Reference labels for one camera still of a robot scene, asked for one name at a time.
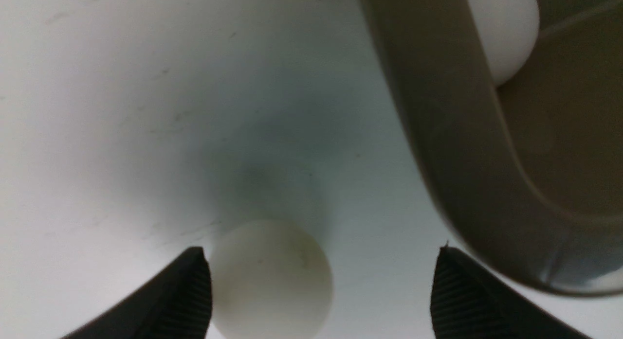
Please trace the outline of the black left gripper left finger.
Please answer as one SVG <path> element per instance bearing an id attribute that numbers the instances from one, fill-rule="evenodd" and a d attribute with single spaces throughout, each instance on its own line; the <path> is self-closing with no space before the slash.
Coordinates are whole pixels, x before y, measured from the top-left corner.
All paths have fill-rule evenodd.
<path id="1" fill-rule="evenodd" d="M 190 247 L 138 290 L 67 338 L 203 339 L 211 318 L 209 263 L 201 247 Z"/>

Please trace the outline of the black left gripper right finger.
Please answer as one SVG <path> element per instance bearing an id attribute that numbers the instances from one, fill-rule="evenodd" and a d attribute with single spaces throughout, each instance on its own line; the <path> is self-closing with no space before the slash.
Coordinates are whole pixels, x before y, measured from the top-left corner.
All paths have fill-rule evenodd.
<path id="1" fill-rule="evenodd" d="M 439 250 L 430 293 L 437 339 L 584 339 L 457 248 Z"/>

